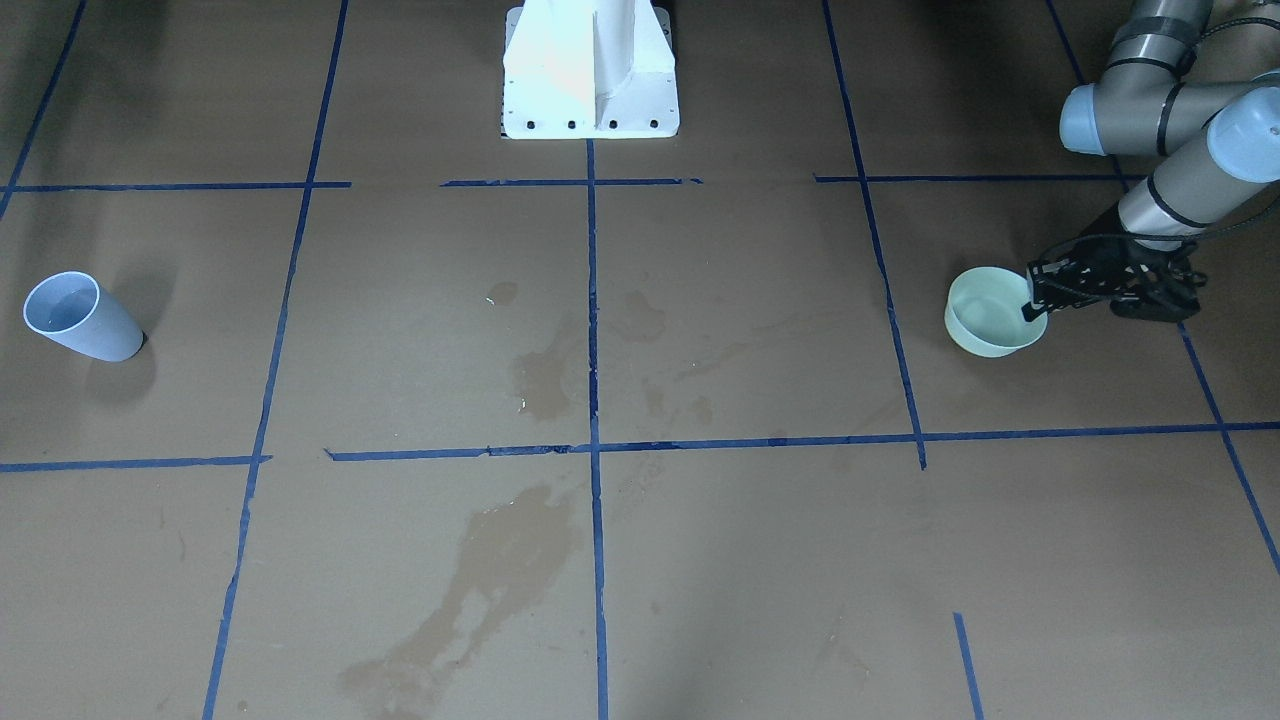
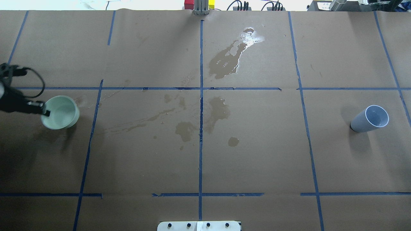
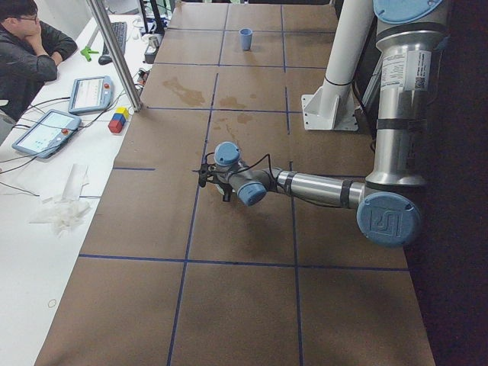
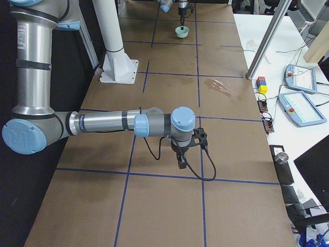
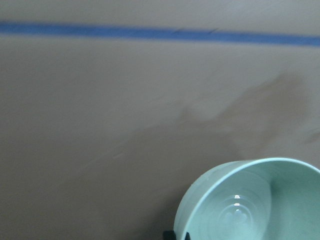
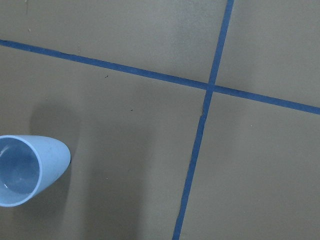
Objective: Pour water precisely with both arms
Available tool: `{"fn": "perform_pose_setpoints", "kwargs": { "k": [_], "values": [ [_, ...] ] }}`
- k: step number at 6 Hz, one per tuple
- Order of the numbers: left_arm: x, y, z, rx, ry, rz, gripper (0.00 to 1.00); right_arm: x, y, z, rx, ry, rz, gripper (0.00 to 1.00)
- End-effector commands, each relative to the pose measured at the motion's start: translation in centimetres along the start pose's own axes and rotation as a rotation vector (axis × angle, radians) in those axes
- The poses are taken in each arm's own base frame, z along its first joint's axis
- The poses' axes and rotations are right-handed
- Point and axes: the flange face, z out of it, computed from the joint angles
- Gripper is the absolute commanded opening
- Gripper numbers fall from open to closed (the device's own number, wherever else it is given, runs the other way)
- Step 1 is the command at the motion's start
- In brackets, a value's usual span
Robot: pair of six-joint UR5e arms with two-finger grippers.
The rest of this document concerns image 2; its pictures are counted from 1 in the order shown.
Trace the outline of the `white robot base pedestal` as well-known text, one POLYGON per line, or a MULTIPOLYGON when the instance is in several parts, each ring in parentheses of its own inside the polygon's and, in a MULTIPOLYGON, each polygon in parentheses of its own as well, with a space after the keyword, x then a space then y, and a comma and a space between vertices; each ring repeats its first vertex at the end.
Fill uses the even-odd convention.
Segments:
POLYGON ((160 222, 157 231, 242 231, 242 226, 229 220, 160 222))

